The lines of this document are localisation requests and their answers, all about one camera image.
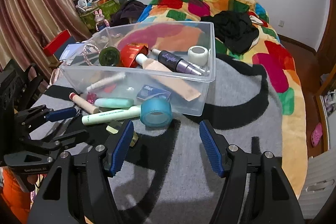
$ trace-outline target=gray and black blanket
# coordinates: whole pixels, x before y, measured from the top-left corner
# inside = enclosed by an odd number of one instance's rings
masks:
[[[109,179],[124,223],[209,223],[224,179],[211,170],[199,137],[203,119],[245,152],[269,150],[281,157],[282,106],[263,66],[248,65],[227,55],[217,55],[216,62],[216,80],[210,84],[201,117],[174,114],[170,126],[161,130],[146,128],[134,119],[139,140],[129,149],[121,171]],[[72,91],[61,78],[34,106],[46,104],[55,110],[73,106],[68,98]],[[55,128],[61,135],[66,128],[74,131],[84,126],[81,117],[48,122],[31,137],[45,138]],[[108,137],[105,128],[105,124],[88,128],[90,145],[79,144],[69,150],[71,154],[85,153],[104,143]],[[249,204],[249,176],[247,180],[245,206]],[[94,222],[86,205],[85,214]]]

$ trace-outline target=blue tape roll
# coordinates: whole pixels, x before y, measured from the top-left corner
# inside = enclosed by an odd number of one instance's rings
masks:
[[[161,98],[151,98],[141,104],[140,121],[148,127],[164,127],[173,119],[170,103]]]

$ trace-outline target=pink crocs shoe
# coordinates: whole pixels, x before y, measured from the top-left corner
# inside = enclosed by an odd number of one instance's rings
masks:
[[[313,145],[313,147],[317,146],[322,135],[323,135],[322,124],[319,122],[310,137],[311,144]]]

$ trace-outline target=white tape roll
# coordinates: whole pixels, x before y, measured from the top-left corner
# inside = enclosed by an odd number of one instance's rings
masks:
[[[188,61],[204,66],[208,62],[208,50],[202,46],[192,46],[188,50]]]

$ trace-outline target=transparent storage box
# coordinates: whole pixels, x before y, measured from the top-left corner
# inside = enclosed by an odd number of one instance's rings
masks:
[[[200,45],[209,50],[208,62],[202,69],[203,75],[189,75],[178,72],[162,72],[137,68],[101,66],[98,52],[105,47],[114,46],[119,51],[130,43],[147,43],[149,49],[167,50],[188,61],[187,52],[191,46]],[[78,93],[95,93],[98,98],[130,98],[134,104],[143,101],[137,98],[139,91],[151,86],[171,92],[169,101],[173,112],[200,116],[208,93],[209,84],[215,80],[215,37],[214,26],[210,22],[170,21],[129,24],[105,28],[95,33],[82,47],[74,52],[61,66],[65,77]],[[147,57],[157,59],[149,52]],[[163,83],[176,83],[171,89]],[[185,88],[191,87],[200,95],[185,99]]]

